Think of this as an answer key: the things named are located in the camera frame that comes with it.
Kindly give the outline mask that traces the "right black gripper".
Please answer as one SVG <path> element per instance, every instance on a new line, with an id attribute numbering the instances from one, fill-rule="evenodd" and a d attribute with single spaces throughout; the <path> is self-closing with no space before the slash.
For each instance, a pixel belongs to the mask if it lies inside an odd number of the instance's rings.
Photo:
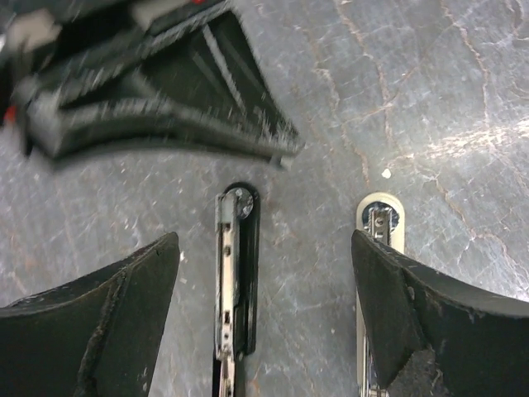
<path id="1" fill-rule="evenodd" d="M 51 159 L 123 141 L 279 163 L 303 148 L 227 1 L 4 1 L 1 118 Z"/>

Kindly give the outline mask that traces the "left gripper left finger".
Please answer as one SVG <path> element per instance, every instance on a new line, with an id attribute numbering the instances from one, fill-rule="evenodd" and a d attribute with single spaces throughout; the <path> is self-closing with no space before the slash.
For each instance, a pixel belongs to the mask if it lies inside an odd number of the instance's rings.
<path id="1" fill-rule="evenodd" d="M 1 309 L 3 396 L 147 396 L 179 268 L 170 232 Z"/>

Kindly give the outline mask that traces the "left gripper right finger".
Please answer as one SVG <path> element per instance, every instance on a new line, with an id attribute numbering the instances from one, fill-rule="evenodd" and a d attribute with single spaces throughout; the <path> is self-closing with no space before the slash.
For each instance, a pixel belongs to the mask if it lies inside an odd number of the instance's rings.
<path id="1" fill-rule="evenodd" d="M 454 396 L 526 396 L 528 304 L 466 284 L 405 255 L 396 262 L 418 337 L 412 354 L 432 348 Z"/>

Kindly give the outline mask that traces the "white black stapler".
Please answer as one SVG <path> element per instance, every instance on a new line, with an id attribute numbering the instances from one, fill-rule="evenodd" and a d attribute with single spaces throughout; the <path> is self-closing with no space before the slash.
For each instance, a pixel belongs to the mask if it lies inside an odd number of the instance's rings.
<path id="1" fill-rule="evenodd" d="M 351 255 L 356 282 L 357 384 L 360 396 L 387 396 L 418 341 L 405 294 L 405 213 L 392 194 L 366 196 L 356 211 Z"/>

